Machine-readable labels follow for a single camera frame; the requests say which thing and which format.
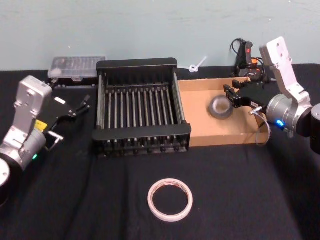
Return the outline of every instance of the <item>blue led light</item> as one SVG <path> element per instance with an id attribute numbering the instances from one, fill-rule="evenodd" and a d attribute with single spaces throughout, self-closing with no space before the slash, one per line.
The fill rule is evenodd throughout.
<path id="1" fill-rule="evenodd" d="M 285 123 L 284 123 L 283 121 L 281 121 L 281 120 L 277 120 L 277 121 L 275 122 L 275 124 L 276 124 L 278 127 L 280 127 L 280 128 L 282 128 L 282 127 L 285 126 Z"/>

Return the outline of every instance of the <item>yellow label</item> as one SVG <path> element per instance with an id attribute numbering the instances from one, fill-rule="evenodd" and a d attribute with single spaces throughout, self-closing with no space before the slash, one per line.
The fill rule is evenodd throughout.
<path id="1" fill-rule="evenodd" d="M 45 122 L 42 122 L 42 121 L 35 121 L 35 125 L 34 127 L 36 129 L 38 129 L 39 131 L 41 131 L 43 133 L 43 131 L 46 129 L 46 127 L 48 126 L 48 124 L 46 124 Z"/>

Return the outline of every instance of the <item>light blue wall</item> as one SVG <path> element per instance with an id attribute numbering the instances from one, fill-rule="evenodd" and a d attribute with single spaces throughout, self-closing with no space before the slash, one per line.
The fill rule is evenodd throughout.
<path id="1" fill-rule="evenodd" d="M 286 39 L 294 63 L 320 63 L 319 0 L 2 0 L 0 70 L 48 69 L 56 56 L 177 58 L 233 65 L 231 41 Z"/>

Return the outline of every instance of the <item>robotic arm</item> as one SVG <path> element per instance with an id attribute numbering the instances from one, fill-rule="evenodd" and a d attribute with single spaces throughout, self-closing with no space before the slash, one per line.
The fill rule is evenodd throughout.
<path id="1" fill-rule="evenodd" d="M 19 83 L 13 124 L 0 145 L 0 205 L 17 186 L 34 156 L 46 145 L 46 138 L 56 138 L 54 146 L 64 139 L 52 132 L 55 126 L 61 120 L 75 120 L 90 108 L 88 96 L 73 110 L 64 100 L 51 98 L 52 91 L 33 76 Z"/>
<path id="2" fill-rule="evenodd" d="M 224 85 L 227 97 L 235 108 L 250 106 L 265 114 L 269 123 L 289 136 L 311 137 L 311 149 L 320 154 L 320 104 L 312 107 L 309 93 L 297 82 L 284 38 L 268 42 L 260 52 L 264 64 L 274 72 L 281 94 L 267 91 L 267 83 L 234 80 L 232 86 L 239 91 Z"/>

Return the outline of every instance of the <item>white tape roll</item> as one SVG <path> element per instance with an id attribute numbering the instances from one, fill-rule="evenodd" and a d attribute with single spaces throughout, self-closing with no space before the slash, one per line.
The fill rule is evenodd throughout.
<path id="1" fill-rule="evenodd" d="M 167 185 L 172 185 L 172 186 L 175 186 L 175 187 L 182 189 L 188 199 L 188 203 L 187 203 L 185 209 L 182 212 L 175 214 L 175 215 L 167 215 L 167 214 L 160 212 L 158 209 L 156 209 L 154 201 L 153 201 L 155 192 L 159 188 L 161 188 L 163 186 L 167 186 Z M 190 213 L 193 202 L 194 202 L 194 199 L 193 199 L 193 196 L 192 196 L 192 193 L 191 193 L 189 187 L 186 184 L 184 184 L 182 181 L 177 180 L 177 179 L 173 179 L 173 178 L 166 178 L 166 179 L 162 179 L 160 181 L 157 181 L 155 184 L 153 184 L 153 186 L 150 188 L 149 193 L 148 193 L 148 205 L 149 205 L 151 212 L 158 219 L 165 221 L 165 222 L 173 223 L 173 222 L 178 222 L 178 221 L 184 219 Z"/>

